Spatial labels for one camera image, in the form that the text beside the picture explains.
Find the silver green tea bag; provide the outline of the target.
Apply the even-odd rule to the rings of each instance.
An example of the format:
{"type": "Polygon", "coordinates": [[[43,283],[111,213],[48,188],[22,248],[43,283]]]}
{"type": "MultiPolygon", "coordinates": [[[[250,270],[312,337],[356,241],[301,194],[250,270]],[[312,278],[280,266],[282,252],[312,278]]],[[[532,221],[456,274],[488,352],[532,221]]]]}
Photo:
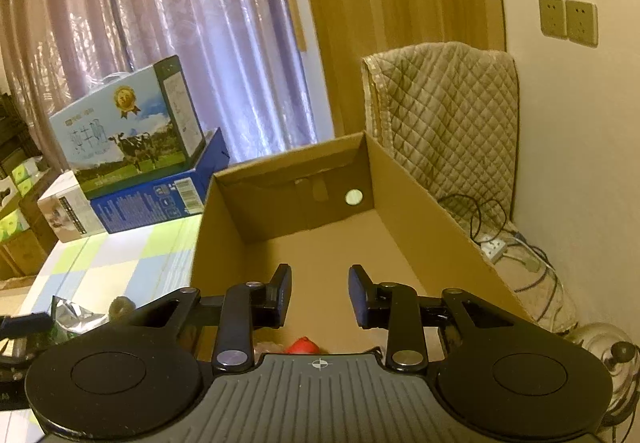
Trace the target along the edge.
{"type": "Polygon", "coordinates": [[[61,345],[108,322],[107,314],[93,313],[58,296],[52,297],[50,316],[53,322],[48,335],[51,345],[61,345]]]}

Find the brown hair scrunchie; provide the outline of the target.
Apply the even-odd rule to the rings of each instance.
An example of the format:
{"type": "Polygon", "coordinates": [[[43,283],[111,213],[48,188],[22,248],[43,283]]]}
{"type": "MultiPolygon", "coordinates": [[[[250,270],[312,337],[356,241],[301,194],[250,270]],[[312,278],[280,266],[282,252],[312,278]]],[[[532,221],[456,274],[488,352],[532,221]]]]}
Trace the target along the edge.
{"type": "Polygon", "coordinates": [[[116,297],[108,307],[108,320],[110,322],[116,322],[123,319],[125,316],[136,310],[134,301],[125,296],[116,297]]]}

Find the red object in box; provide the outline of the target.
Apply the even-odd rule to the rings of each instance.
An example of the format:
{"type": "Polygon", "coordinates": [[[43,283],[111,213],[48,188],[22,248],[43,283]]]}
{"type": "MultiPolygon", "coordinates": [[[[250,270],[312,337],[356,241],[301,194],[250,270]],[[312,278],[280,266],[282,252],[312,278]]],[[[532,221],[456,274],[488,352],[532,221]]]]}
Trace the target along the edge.
{"type": "Polygon", "coordinates": [[[308,337],[300,337],[285,349],[286,354],[316,355],[322,350],[308,337]]]}

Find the checkered bed sheet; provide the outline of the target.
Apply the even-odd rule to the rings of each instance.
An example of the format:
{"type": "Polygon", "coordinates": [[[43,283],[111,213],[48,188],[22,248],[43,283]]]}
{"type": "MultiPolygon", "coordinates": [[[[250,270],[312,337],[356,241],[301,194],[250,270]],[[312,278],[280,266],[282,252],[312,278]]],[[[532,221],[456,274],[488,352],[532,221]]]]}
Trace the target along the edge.
{"type": "Polygon", "coordinates": [[[143,305],[190,283],[201,218],[99,234],[58,243],[35,281],[1,292],[3,315],[46,311],[51,298],[106,313],[118,296],[143,305]]]}

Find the cardboard box with tissues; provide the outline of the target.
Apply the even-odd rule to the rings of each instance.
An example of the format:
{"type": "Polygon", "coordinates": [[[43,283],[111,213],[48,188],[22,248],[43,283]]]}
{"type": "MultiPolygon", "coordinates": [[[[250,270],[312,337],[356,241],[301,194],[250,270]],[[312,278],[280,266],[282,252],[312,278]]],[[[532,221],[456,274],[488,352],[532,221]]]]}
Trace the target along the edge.
{"type": "Polygon", "coordinates": [[[38,200],[58,171],[37,148],[14,99],[1,93],[1,278],[37,274],[58,242],[38,200]]]}

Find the brown cardboard box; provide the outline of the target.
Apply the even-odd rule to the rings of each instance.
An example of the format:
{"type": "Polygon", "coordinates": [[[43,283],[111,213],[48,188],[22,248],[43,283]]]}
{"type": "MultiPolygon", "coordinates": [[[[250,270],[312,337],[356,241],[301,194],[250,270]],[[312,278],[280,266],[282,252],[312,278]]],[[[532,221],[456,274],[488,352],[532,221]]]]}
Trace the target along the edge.
{"type": "Polygon", "coordinates": [[[518,316],[521,301],[457,222],[367,134],[253,160],[209,185],[191,283],[205,296],[292,269],[284,325],[258,341],[314,341],[331,353],[383,345],[356,322],[348,271],[396,281],[422,296],[460,288],[518,316]]]}

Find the white power strip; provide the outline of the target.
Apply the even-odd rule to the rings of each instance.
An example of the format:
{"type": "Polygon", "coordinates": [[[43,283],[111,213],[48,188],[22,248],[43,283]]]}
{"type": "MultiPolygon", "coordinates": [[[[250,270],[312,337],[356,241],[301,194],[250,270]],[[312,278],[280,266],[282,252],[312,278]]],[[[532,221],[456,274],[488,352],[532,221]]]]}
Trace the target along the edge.
{"type": "Polygon", "coordinates": [[[508,245],[499,237],[484,236],[480,237],[480,249],[485,257],[491,262],[496,263],[506,252],[508,245]]]}

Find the beige product box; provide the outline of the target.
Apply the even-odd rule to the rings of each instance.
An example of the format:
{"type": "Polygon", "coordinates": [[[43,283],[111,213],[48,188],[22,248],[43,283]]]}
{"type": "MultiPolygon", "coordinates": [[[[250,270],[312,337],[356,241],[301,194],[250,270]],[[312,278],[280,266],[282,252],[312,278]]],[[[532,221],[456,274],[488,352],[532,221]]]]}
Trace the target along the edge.
{"type": "Polygon", "coordinates": [[[37,204],[61,243],[105,233],[73,171],[60,174],[37,204]]]}

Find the blue carton box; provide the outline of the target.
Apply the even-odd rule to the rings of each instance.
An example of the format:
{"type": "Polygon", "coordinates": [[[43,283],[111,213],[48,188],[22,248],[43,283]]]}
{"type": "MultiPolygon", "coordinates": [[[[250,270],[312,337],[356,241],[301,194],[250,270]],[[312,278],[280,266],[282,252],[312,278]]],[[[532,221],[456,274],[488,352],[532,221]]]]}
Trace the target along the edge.
{"type": "Polygon", "coordinates": [[[207,133],[198,161],[188,170],[90,200],[107,233],[199,215],[213,174],[226,169],[230,155],[222,131],[207,133]]]}

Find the quilted beige cover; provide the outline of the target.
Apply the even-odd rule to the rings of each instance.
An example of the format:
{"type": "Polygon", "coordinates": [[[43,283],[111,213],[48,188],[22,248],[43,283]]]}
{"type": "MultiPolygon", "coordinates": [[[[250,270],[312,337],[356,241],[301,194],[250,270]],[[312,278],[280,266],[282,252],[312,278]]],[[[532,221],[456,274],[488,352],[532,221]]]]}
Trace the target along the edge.
{"type": "Polygon", "coordinates": [[[366,129],[474,238],[510,220],[518,72],[509,53],[424,42],[366,56],[366,129]]]}

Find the milk carton with cow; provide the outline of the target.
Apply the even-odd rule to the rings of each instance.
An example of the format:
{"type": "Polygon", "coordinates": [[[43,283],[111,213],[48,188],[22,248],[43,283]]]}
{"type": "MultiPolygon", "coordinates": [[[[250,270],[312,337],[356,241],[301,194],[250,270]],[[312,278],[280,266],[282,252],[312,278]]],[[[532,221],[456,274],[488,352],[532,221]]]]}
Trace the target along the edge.
{"type": "Polygon", "coordinates": [[[177,55],[117,75],[50,124],[88,200],[186,170],[205,145],[177,55]]]}

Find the left wall socket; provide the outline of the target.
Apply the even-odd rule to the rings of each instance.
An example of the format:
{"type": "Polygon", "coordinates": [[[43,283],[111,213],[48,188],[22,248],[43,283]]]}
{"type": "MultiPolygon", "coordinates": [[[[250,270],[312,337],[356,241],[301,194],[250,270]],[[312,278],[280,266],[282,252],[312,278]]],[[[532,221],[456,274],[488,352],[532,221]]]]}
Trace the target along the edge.
{"type": "Polygon", "coordinates": [[[566,39],[566,10],[564,0],[538,0],[540,30],[544,36],[566,39]]]}

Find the wall socket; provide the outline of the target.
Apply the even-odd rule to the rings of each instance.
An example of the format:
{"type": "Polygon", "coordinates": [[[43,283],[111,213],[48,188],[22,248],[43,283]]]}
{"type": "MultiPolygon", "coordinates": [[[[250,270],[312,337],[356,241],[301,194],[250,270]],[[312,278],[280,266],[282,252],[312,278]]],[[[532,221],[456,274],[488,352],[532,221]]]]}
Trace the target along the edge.
{"type": "Polygon", "coordinates": [[[596,48],[599,43],[598,9],[591,2],[566,0],[567,38],[576,44],[596,48]]]}
{"type": "Polygon", "coordinates": [[[566,10],[564,0],[538,0],[540,30],[544,36],[566,39],[566,10]]]}

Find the right wall socket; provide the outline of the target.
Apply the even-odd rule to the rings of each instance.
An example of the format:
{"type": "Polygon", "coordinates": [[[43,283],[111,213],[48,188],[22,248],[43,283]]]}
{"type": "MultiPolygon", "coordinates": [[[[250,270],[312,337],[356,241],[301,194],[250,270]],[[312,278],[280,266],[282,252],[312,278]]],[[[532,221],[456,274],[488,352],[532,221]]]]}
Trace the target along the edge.
{"type": "Polygon", "coordinates": [[[591,2],[566,0],[567,38],[576,44],[596,48],[599,43],[598,9],[591,2]]]}

